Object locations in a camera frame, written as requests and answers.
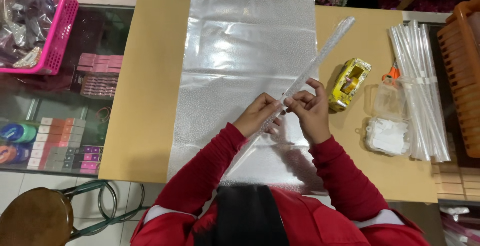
wooden table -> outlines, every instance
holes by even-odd
[[[173,140],[190,0],[137,0],[125,48],[99,178],[164,183]],[[437,202],[429,162],[367,151],[365,126],[376,89],[394,60],[387,29],[402,12],[316,6],[317,41],[325,43],[338,22],[357,22],[319,69],[326,89],[340,67],[358,57],[372,70],[350,106],[330,115],[330,130],[387,200]]]

glass shelf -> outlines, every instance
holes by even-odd
[[[111,108],[113,99],[80,95],[75,67],[82,53],[123,55],[133,14],[134,8],[80,5],[57,75],[0,74],[0,123],[9,120],[38,126],[42,117],[84,119],[81,147],[103,146],[108,121],[101,121],[97,113]],[[98,177],[98,169],[36,169],[27,162],[0,164],[0,171]]]

yellow tape dispenser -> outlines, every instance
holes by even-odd
[[[367,78],[372,66],[359,58],[350,59],[343,65],[332,93],[328,96],[328,105],[337,112],[344,111],[352,101],[363,80]]]

glitter wrapping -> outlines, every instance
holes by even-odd
[[[168,179],[259,94],[279,99],[315,55],[314,0],[190,0]],[[222,185],[323,191],[298,118],[281,120]]]

round container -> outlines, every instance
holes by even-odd
[[[12,145],[16,151],[16,156],[8,163],[23,163],[30,158],[30,146],[27,144],[17,143]]]
[[[0,163],[11,161],[17,156],[17,149],[12,145],[0,145]]]
[[[34,126],[22,123],[9,123],[0,130],[0,137],[14,143],[28,143],[35,138]]]

